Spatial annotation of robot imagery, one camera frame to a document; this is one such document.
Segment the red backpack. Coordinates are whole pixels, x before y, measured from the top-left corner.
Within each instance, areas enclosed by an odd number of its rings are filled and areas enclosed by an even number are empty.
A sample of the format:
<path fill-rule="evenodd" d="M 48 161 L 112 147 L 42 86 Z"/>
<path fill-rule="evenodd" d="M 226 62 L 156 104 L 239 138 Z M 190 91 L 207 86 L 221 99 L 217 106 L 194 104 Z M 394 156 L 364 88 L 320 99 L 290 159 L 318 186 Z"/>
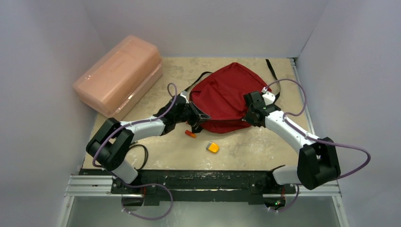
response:
<path fill-rule="evenodd" d="M 266 82 L 244 65 L 233 62 L 215 72 L 204 72 L 186 90 L 189 100 L 211 116 L 209 121 L 197 128 L 193 133 L 206 130 L 212 133 L 224 134 L 251 127 L 243 121 L 248 108 L 244 95 L 251 92 L 261 92 L 268 87 Z"/>

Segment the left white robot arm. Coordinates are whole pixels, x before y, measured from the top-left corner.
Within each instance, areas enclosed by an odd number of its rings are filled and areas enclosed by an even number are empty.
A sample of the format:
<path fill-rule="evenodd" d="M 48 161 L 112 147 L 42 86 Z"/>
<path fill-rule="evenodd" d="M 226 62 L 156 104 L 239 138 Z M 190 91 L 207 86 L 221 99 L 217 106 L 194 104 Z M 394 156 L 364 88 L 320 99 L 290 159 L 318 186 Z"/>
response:
<path fill-rule="evenodd" d="M 123 181 L 128 193 L 140 190 L 138 171 L 125 159 L 131 143 L 154 136 L 163 136 L 186 122 L 193 128 L 211 119 L 186 96 L 179 94 L 149 118 L 121 122 L 108 118 L 86 146 L 86 152 L 101 168 Z"/>

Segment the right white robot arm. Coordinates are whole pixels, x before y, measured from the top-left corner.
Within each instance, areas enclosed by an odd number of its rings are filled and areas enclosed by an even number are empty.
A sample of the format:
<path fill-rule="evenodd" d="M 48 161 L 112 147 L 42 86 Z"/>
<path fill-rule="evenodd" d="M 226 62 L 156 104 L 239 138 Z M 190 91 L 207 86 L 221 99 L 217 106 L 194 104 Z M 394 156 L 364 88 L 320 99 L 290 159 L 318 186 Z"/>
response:
<path fill-rule="evenodd" d="M 297 154 L 295 166 L 270 170 L 265 180 L 270 192 L 278 192 L 285 184 L 301 184 L 309 190 L 340 176 L 337 151 L 328 137 L 319 138 L 285 116 L 274 104 L 271 92 L 251 92 L 244 95 L 248 111 L 244 120 L 255 127 L 264 127 L 281 137 Z"/>

